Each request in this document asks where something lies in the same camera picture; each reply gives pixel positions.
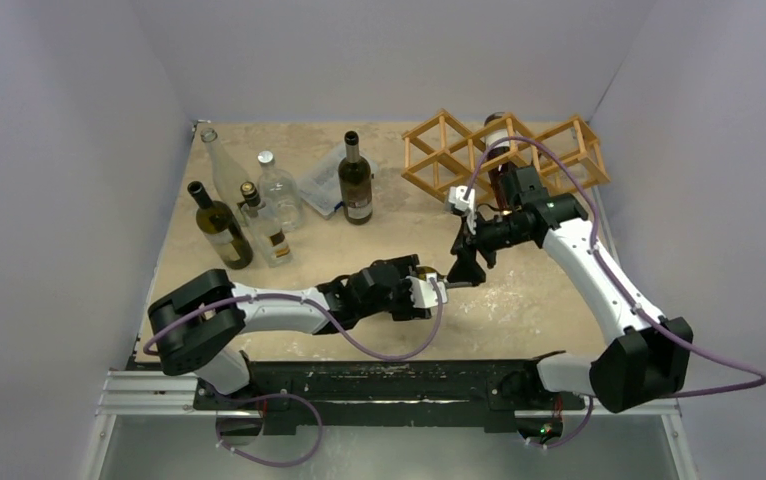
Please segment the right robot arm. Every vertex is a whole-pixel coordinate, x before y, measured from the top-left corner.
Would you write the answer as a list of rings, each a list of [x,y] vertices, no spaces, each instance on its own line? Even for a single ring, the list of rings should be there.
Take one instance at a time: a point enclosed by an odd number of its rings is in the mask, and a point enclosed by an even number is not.
[[[477,211],[475,194],[465,185],[448,191],[445,207],[460,216],[451,248],[456,260],[447,278],[477,286],[497,251],[533,242],[571,280],[593,313],[606,348],[594,359],[568,353],[536,360],[523,376],[520,392],[543,407],[559,392],[588,395],[608,411],[619,413],[679,392],[685,382],[693,340],[688,322],[666,318],[624,275],[604,251],[587,212],[572,194],[551,195],[532,167],[516,168],[501,178],[509,212],[490,220]]]

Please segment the brown bottle gold neck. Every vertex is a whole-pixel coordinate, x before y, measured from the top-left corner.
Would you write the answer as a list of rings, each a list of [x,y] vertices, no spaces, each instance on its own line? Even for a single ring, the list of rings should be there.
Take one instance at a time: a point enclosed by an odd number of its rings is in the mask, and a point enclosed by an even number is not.
[[[505,137],[507,137],[507,128],[504,125],[502,125],[499,129],[489,132],[485,136],[484,142],[487,146],[492,146],[497,143],[497,145],[492,149],[487,150],[487,161],[494,160],[496,157],[502,156],[510,151],[509,141],[500,142],[500,139]],[[488,171],[488,176],[494,192],[495,201],[497,207],[500,210],[509,209],[508,202],[501,185],[501,178],[510,170],[510,168],[516,169],[517,166],[514,163],[506,161]]]

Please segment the clear tall glass bottle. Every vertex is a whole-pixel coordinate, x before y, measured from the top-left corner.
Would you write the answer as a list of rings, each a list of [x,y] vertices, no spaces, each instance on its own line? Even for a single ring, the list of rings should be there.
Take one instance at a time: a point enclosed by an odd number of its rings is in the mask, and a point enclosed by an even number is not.
[[[241,187],[251,180],[249,173],[228,153],[216,130],[211,127],[200,132],[212,165],[213,184],[221,200],[234,213],[241,213],[244,197]]]

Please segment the green bottle cream label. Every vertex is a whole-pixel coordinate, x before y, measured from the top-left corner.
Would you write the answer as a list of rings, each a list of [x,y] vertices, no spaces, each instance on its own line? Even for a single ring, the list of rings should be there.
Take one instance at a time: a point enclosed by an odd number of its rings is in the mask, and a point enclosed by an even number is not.
[[[200,181],[191,181],[186,190],[197,204],[196,225],[223,264],[232,270],[248,267],[253,250],[230,208],[213,200]]]

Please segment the wooden wine rack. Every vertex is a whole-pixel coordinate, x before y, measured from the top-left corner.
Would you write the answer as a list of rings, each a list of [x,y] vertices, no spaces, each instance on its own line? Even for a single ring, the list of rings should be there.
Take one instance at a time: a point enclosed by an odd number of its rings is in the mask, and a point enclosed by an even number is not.
[[[589,189],[611,181],[600,139],[578,115],[535,132],[512,113],[501,113],[486,125],[471,129],[444,109],[402,135],[405,143],[402,177],[443,201],[450,188],[467,184],[490,141],[503,134],[526,136],[543,144],[568,171],[563,172],[535,146],[526,143],[512,146],[498,160],[489,159],[480,165],[473,185],[478,203],[497,203],[490,173],[507,163],[535,167],[541,184],[551,194],[574,193],[576,184]]]

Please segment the clear squat glass bottle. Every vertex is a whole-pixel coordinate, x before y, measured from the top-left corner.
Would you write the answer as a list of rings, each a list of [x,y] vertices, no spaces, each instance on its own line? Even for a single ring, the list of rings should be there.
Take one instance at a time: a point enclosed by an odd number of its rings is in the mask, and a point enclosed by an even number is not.
[[[258,178],[262,197],[274,208],[285,231],[299,229],[304,222],[304,213],[294,178],[276,165],[275,156],[269,150],[259,152],[257,161],[262,170]]]

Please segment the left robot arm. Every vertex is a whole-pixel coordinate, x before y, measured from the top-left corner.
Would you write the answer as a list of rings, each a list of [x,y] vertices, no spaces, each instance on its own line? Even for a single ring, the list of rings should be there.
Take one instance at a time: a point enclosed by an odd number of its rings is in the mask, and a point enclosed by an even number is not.
[[[432,318],[441,324],[448,300],[443,279],[415,255],[377,260],[356,273],[303,290],[262,289],[234,283],[212,269],[155,301],[147,311],[151,337],[144,354],[159,359],[168,376],[193,373],[231,408],[256,399],[257,382],[245,354],[230,343],[250,333],[288,331],[340,334],[366,355],[400,361],[360,344],[349,331],[379,313],[395,321]]]

